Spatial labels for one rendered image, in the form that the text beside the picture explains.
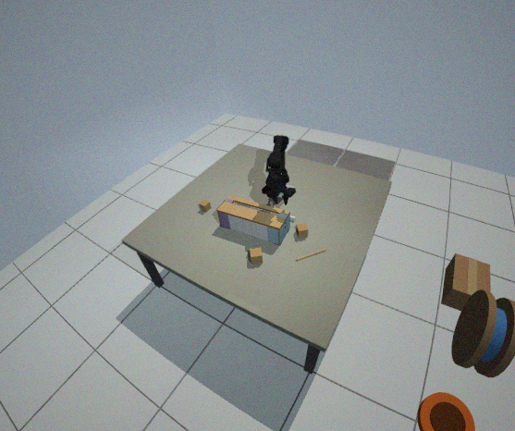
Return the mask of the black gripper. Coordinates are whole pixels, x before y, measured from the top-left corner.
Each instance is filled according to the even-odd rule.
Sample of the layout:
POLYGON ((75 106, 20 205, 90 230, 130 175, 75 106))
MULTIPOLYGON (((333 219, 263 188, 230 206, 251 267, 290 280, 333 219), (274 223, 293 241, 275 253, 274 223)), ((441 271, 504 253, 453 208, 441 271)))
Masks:
MULTIPOLYGON (((285 203, 285 205, 287 205, 288 197, 292 197, 296 193, 296 189, 288 187, 286 190, 284 190, 283 188, 285 188, 285 185, 282 184, 282 180, 283 179, 280 179, 278 181, 277 185, 279 186, 281 192, 284 193, 282 198, 284 198, 284 203, 285 203)), ((267 185, 265 187, 263 187, 262 188, 262 193, 266 194, 266 191, 267 191, 268 188, 269 187, 267 187, 267 185)), ((272 198, 272 199, 275 201, 275 203, 277 203, 277 196, 275 198, 272 198)))

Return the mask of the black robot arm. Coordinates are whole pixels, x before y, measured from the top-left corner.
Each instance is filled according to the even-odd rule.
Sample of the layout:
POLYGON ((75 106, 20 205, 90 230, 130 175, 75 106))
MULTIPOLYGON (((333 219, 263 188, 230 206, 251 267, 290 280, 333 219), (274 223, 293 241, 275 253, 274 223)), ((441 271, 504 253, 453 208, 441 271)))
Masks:
POLYGON ((277 185, 280 179, 283 179, 282 184, 285 185, 284 190, 287 189, 286 183, 289 182, 288 171, 285 168, 288 137, 275 136, 274 144, 274 151, 269 155, 266 163, 266 171, 269 172, 265 182, 267 187, 269 187, 266 191, 266 195, 270 198, 275 198, 281 192, 277 185), (268 167, 268 165, 270 167, 268 167))

